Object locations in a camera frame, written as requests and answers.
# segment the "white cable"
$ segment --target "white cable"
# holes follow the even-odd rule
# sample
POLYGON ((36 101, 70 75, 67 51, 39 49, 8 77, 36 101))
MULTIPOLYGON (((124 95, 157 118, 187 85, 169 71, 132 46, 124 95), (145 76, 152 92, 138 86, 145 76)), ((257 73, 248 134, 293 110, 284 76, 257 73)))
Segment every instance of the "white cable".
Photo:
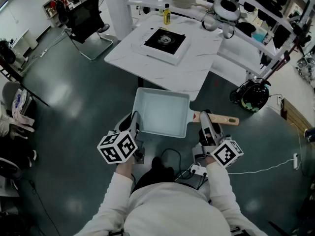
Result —
POLYGON ((52 45, 65 34, 64 30, 65 29, 62 30, 61 34, 45 50, 48 51, 52 47, 52 45))
POLYGON ((262 171, 268 171, 268 170, 270 170, 270 169, 279 167, 280 165, 286 164, 286 163, 288 163, 289 161, 293 161, 293 160, 294 160, 294 159, 289 159, 289 160, 287 160, 287 161, 284 162, 284 163, 278 164, 277 166, 272 166, 272 167, 270 167, 270 168, 268 168, 268 169, 263 169, 263 170, 259 170, 259 171, 248 171, 248 172, 239 172, 239 173, 229 173, 229 175, 240 175, 240 174, 258 173, 258 172, 262 172, 262 171))
POLYGON ((185 170, 183 173, 181 173, 181 174, 178 176, 178 178, 175 179, 175 181, 176 181, 177 179, 179 179, 180 177, 182 177, 184 173, 186 173, 187 171, 189 171, 189 169, 190 169, 192 166, 193 166, 193 163, 189 166, 189 168, 188 168, 187 170, 185 170))

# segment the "white pillar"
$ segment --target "white pillar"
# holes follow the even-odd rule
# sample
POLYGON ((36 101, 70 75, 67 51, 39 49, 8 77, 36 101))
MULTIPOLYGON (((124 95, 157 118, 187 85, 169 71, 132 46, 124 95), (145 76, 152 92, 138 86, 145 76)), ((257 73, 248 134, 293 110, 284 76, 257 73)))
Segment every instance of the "white pillar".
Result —
POLYGON ((132 16, 128 0, 106 0, 116 36, 123 40, 132 31, 132 16))

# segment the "white wall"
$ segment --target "white wall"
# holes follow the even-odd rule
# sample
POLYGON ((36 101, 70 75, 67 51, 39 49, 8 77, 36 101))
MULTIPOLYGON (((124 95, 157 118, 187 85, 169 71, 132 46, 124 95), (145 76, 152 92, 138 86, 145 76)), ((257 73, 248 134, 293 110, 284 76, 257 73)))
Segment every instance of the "white wall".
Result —
POLYGON ((51 25, 42 8, 49 0, 8 1, 8 5, 0 11, 0 38, 16 39, 28 28, 38 38, 51 25))

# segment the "black bag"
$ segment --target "black bag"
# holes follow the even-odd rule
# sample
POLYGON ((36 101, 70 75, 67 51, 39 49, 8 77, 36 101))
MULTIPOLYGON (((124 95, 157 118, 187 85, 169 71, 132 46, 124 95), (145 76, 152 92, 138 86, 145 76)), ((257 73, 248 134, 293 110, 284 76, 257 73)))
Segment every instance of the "black bag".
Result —
POLYGON ((61 0, 54 0, 56 2, 56 11, 58 14, 65 12, 65 5, 61 0))
POLYGON ((9 64, 13 64, 16 59, 14 52, 9 49, 6 41, 0 41, 0 55, 9 64))

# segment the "wooden handle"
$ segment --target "wooden handle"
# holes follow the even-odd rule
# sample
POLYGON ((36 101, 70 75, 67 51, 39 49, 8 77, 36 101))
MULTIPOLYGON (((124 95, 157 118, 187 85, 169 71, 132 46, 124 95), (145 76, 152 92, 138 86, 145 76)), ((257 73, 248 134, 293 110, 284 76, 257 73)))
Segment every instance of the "wooden handle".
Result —
POLYGON ((211 7, 208 7, 208 6, 206 6, 206 5, 204 5, 204 4, 200 4, 200 3, 193 3, 192 5, 193 5, 193 6, 201 6, 201 7, 204 7, 204 8, 206 8, 206 9, 208 9, 208 10, 211 9, 211 7))
MULTIPOLYGON (((240 124, 240 120, 236 117, 219 116, 219 115, 214 115, 214 114, 208 114, 208 116, 211 122, 213 123, 220 123, 220 124, 233 125, 233 126, 238 126, 240 124)), ((192 122, 200 122, 200 112, 194 111, 192 122)))

